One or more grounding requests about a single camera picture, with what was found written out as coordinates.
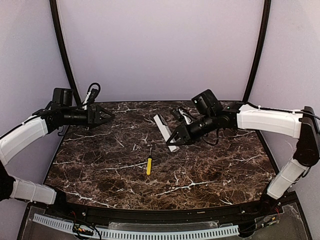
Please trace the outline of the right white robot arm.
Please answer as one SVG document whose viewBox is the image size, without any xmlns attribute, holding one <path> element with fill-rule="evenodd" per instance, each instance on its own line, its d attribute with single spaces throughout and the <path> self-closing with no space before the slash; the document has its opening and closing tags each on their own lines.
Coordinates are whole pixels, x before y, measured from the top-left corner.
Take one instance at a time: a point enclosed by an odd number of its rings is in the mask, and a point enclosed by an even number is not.
<svg viewBox="0 0 320 240">
<path fill-rule="evenodd" d="M 181 121 L 166 140 L 168 146 L 193 145 L 204 135 L 220 129 L 258 130 L 277 133 L 297 139 L 296 149 L 289 162 L 268 184 L 266 195 L 279 200 L 305 171 L 320 159 L 320 129 L 311 107 L 302 110 L 274 109 L 237 102 L 223 106 L 210 89 L 192 98 L 202 115 L 187 122 Z"/>
</svg>

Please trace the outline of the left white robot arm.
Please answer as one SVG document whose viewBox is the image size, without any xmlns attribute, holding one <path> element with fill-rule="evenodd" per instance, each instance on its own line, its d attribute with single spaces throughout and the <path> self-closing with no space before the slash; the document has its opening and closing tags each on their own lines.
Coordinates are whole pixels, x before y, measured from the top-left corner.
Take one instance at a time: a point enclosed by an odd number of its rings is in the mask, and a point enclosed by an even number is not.
<svg viewBox="0 0 320 240">
<path fill-rule="evenodd" d="M 5 169 L 10 160 L 38 139 L 64 126 L 82 126 L 88 129 L 106 124 L 115 115 L 95 104 L 101 88 L 89 87 L 83 102 L 73 106 L 73 90 L 55 88 L 52 100 L 45 108 L 33 113 L 27 120 L 0 138 L 0 199 L 18 199 L 46 205 L 58 203 L 57 190 L 29 180 L 9 175 Z"/>
</svg>

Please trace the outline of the white remote control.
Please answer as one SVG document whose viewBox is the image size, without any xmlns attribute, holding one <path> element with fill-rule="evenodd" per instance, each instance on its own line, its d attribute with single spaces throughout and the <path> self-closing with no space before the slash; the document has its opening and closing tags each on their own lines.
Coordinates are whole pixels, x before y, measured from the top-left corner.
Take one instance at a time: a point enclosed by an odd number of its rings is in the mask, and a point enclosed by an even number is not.
<svg viewBox="0 0 320 240">
<path fill-rule="evenodd" d="M 172 132 L 171 130 L 169 129 L 165 119 L 162 117 L 161 114 L 156 114 L 154 117 L 153 117 L 165 143 L 167 142 L 167 140 L 170 138 L 170 136 L 172 135 Z M 167 146 L 169 148 L 169 150 L 174 153 L 174 152 L 177 152 L 180 148 L 176 145 L 169 145 Z"/>
</svg>

